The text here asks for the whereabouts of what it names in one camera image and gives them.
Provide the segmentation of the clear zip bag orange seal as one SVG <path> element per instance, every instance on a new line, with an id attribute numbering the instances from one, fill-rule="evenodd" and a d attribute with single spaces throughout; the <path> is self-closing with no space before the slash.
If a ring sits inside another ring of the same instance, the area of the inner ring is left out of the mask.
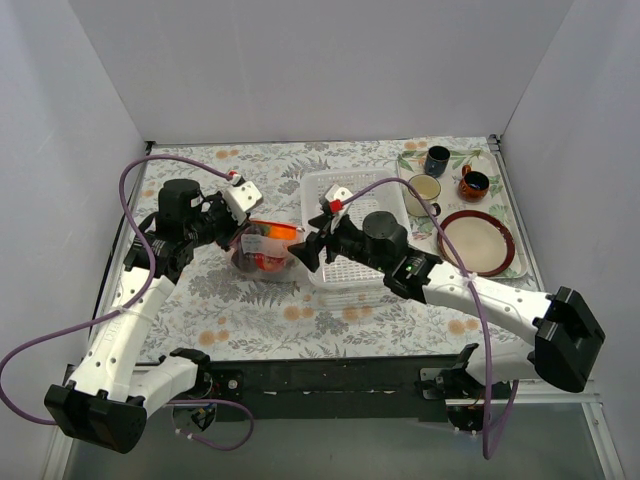
<path id="1" fill-rule="evenodd" d="M 240 273 L 254 280 L 284 283 L 299 280 L 304 273 L 304 268 L 300 261 L 289 253 L 288 247 L 301 243 L 304 240 L 304 229 L 291 224 L 279 223 L 295 226 L 298 229 L 299 234 L 296 240 L 275 240 L 266 237 L 267 223 L 279 222 L 268 222 L 262 220 L 252 220 L 249 222 L 249 226 L 236 238 L 234 245 L 231 247 L 229 257 L 231 264 Z M 247 269 L 249 258 L 259 254 L 283 258 L 285 260 L 284 268 L 280 272 L 273 274 L 266 272 L 249 273 Z"/>

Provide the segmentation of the fake orange mandarin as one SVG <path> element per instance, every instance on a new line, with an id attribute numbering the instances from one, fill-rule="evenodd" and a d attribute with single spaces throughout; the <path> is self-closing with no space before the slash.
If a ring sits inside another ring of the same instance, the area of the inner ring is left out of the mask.
<path id="1" fill-rule="evenodd" d="M 291 241 L 296 240 L 298 234 L 299 231 L 295 226 L 279 223 L 266 224 L 266 237 L 270 239 Z"/>

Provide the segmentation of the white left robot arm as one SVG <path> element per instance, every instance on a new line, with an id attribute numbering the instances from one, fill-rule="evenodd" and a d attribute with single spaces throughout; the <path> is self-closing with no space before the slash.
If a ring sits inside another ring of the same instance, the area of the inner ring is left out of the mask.
<path id="1" fill-rule="evenodd" d="M 154 319 L 201 246 L 229 250 L 262 201 L 241 176 L 205 196 L 195 180 L 174 179 L 158 194 L 123 264 L 110 311 L 80 365 L 63 386 L 51 386 L 44 404 L 69 437 L 118 453 L 140 440 L 148 418 L 174 398 L 205 398 L 214 381 L 207 354 L 178 348 L 141 377 L 134 369 Z"/>

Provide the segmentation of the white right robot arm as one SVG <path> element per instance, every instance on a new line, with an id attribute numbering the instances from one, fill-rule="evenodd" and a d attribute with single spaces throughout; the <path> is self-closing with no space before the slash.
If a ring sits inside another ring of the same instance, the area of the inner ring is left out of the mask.
<path id="1" fill-rule="evenodd" d="M 367 215 L 360 227 L 348 216 L 326 214 L 311 223 L 314 231 L 288 249 L 309 271 L 342 256 L 382 273 L 384 285 L 403 299 L 483 313 L 487 322 L 516 335 L 511 343 L 463 350 L 452 373 L 460 395 L 475 397 L 488 385 L 521 379 L 584 391 L 606 335 L 578 291 L 532 292 L 463 275 L 439 256 L 412 247 L 406 228 L 389 212 Z"/>

